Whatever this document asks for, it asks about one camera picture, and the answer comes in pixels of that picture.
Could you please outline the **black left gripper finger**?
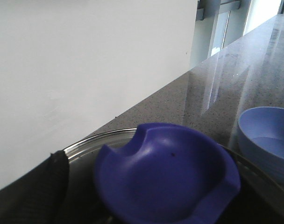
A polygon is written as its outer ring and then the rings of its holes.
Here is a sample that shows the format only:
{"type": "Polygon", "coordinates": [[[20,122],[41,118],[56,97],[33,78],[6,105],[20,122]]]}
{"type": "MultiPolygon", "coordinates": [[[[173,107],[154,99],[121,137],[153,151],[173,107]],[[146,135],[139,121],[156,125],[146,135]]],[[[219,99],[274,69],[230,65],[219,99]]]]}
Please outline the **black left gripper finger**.
{"type": "Polygon", "coordinates": [[[52,224],[69,183],[63,150],[0,190],[0,224],[52,224]]]}

